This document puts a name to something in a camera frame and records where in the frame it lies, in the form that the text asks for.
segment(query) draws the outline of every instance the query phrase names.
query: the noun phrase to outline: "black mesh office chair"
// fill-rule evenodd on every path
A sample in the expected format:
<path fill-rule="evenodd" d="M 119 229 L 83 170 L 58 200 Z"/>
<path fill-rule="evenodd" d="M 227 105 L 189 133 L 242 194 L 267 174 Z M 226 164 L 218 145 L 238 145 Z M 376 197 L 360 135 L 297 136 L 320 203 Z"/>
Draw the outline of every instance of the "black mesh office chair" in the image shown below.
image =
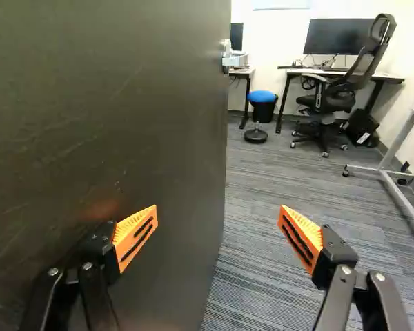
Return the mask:
<path fill-rule="evenodd" d="M 299 138 L 293 140 L 291 148 L 299 142 L 314 141 L 322 149 L 322 156 L 328 157 L 328 142 L 337 136 L 329 135 L 330 124 L 335 121 L 334 112 L 351 112 L 355 104 L 355 91 L 362 89 L 374 74 L 395 27 L 393 16 L 379 14 L 370 27 L 368 38 L 355 63 L 343 77 L 330 80 L 318 74 L 302 74 L 315 82 L 315 94 L 298 97 L 296 102 L 306 106 L 302 111 L 315 121 L 298 124 L 293 136 Z M 341 149 L 347 148 L 347 145 L 341 145 Z"/>

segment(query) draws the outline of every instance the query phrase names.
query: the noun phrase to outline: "striped carpet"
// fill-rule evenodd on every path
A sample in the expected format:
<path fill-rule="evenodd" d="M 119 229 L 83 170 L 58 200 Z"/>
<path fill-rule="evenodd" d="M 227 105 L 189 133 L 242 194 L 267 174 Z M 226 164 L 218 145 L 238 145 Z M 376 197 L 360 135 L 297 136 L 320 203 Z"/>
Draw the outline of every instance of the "striped carpet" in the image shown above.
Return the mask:
<path fill-rule="evenodd" d="M 341 176 L 345 163 L 375 165 L 379 153 L 333 148 L 323 159 L 313 144 L 292 150 L 290 123 L 280 136 L 266 124 L 269 141 L 251 145 L 238 123 L 230 117 L 224 241 L 201 330 L 312 329 L 323 295 L 276 226 L 280 204 L 331 224 L 359 254 L 358 269 L 392 275 L 414 330 L 414 233 L 406 215 L 374 177 Z M 347 330 L 361 329 L 352 308 Z"/>

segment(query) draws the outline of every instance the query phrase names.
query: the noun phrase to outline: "computer monitor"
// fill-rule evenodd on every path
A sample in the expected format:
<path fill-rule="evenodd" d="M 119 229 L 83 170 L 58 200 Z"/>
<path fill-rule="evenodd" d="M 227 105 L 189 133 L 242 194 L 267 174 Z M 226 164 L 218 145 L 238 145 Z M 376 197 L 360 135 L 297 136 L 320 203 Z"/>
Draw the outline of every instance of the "computer monitor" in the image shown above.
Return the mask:
<path fill-rule="evenodd" d="M 304 54 L 357 55 L 374 19 L 312 19 Z"/>
<path fill-rule="evenodd" d="M 242 50 L 242 32 L 244 31 L 243 23 L 232 23 L 230 27 L 230 40 L 232 41 L 233 50 Z"/>

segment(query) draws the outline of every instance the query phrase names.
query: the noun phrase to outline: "chair base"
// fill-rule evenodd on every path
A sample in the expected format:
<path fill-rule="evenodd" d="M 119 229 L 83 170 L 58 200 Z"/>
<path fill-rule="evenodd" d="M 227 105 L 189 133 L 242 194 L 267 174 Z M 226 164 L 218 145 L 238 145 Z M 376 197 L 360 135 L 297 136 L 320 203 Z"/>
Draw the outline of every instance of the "chair base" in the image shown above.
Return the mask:
<path fill-rule="evenodd" d="M 267 138 L 268 133 L 261 129 L 247 130 L 244 133 L 244 139 L 249 143 L 265 143 Z"/>
<path fill-rule="evenodd" d="M 341 150 L 347 150 L 348 145 L 346 143 L 340 144 L 337 142 L 338 133 L 329 135 L 329 131 L 331 131 L 331 129 L 331 125 L 328 124 L 315 122 L 298 123 L 297 129 L 292 132 L 292 135 L 297 138 L 292 141 L 290 147 L 295 148 L 297 143 L 313 141 L 320 147 L 323 157 L 329 156 L 328 145 L 330 143 L 336 143 L 339 145 Z"/>

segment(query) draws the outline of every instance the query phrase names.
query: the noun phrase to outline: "desk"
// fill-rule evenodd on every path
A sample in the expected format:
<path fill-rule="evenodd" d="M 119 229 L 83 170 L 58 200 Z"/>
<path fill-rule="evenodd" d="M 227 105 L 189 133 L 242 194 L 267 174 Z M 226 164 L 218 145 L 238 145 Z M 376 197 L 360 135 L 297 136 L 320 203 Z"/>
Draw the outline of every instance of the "desk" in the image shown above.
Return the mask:
<path fill-rule="evenodd" d="M 251 85 L 251 77 L 255 69 L 245 68 L 245 69 L 230 69 L 228 76 L 230 77 L 237 77 L 238 79 L 244 78 L 247 80 L 247 87 L 246 87 L 246 105 L 244 108 L 244 116 L 242 117 L 241 124 L 239 125 L 239 129 L 244 129 L 248 120 L 248 93 L 250 93 L 250 85 Z"/>
<path fill-rule="evenodd" d="M 323 71 L 320 69 L 313 69 L 313 68 L 294 68 L 294 69 L 287 69 L 287 80 L 285 82 L 285 88 L 284 92 L 282 94 L 282 102 L 281 107 L 279 108 L 279 116 L 277 117 L 276 121 L 276 133 L 281 133 L 281 118 L 282 114 L 284 113 L 284 106 L 285 101 L 287 100 L 287 94 L 288 94 L 288 88 L 290 87 L 290 81 L 291 79 L 295 77 L 300 77 L 301 74 L 318 74 L 323 77 L 341 77 L 346 74 L 346 72 L 341 71 Z M 367 112 L 371 112 L 373 109 L 373 106 L 377 100 L 377 97 L 379 96 L 380 91 L 382 90 L 382 87 L 384 83 L 390 83 L 390 84 L 401 84 L 404 82 L 405 79 L 394 76 L 391 74 L 386 74 L 382 72 L 376 72 L 372 77 L 371 81 L 375 83 L 374 90 L 371 92 L 370 97 L 368 98 L 368 101 L 366 102 L 365 110 Z"/>

